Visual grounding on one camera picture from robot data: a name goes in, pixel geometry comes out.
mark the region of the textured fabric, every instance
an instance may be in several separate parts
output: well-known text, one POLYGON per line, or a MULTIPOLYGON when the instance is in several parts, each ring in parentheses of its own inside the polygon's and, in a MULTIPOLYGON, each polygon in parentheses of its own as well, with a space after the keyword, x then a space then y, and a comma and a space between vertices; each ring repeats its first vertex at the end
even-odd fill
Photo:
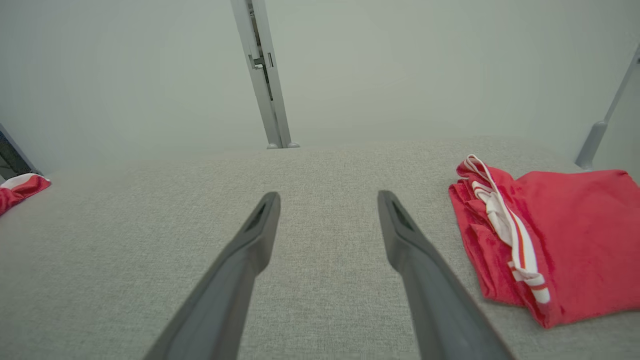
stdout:
POLYGON ((136 359, 261 196, 280 192, 269 266, 240 359, 417 359, 377 191, 393 191, 521 359, 633 358, 640 317, 544 331, 525 309, 483 300, 447 189, 476 153, 514 176, 576 172, 521 139, 468 138, 199 155, 62 172, 0 217, 0 359, 136 359))
POLYGON ((37 174, 22 174, 0 185, 0 215, 49 187, 49 180, 37 174))
POLYGON ((474 155, 449 187, 469 260, 489 299, 526 306, 545 328, 640 309, 640 188, 622 170, 529 172, 514 180, 474 155))

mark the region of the cloth fold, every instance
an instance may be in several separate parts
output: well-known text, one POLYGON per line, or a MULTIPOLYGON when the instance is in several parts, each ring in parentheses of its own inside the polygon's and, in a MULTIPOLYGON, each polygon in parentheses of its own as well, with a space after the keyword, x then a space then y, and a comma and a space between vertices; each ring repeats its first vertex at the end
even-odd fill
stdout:
POLYGON ((469 155, 449 187, 484 297, 545 328, 640 308, 640 188, 621 170, 514 180, 469 155))
POLYGON ((5 181, 0 185, 0 215, 49 185, 51 182, 38 174, 22 174, 5 181))

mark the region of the white wall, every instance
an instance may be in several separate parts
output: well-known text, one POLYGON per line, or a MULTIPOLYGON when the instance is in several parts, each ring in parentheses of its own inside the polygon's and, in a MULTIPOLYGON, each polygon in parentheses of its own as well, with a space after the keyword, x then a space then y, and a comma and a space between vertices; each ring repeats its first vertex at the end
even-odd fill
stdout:
POLYGON ((5 0, 0 123, 44 173, 265 149, 228 0, 5 0))
POLYGON ((574 160, 640 42, 637 0, 266 0, 293 141, 528 136, 574 160))
POLYGON ((640 184, 640 65, 636 65, 593 158, 595 170, 622 169, 640 184))

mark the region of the red cloth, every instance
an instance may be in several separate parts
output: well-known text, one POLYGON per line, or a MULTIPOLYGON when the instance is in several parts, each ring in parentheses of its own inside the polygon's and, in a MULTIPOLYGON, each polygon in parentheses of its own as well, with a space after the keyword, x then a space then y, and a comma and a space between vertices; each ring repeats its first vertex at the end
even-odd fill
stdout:
POLYGON ((449 187, 483 295, 545 328, 640 309, 640 188, 624 171, 529 172, 470 155, 449 187))
POLYGON ((0 215, 49 185, 49 180, 37 174, 22 174, 5 181, 0 185, 0 215))

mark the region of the gray couch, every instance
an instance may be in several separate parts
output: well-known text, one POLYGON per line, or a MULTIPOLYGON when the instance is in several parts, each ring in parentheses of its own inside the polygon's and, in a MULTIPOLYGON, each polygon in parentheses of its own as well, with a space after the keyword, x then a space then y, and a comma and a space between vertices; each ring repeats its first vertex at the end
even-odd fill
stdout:
POLYGON ((484 300, 447 187, 470 153, 515 177, 578 172, 512 138, 197 156, 51 174, 0 217, 0 359, 138 359, 260 197, 282 214, 240 359, 416 359, 376 196, 392 190, 519 359, 640 357, 640 314, 551 330, 484 300))

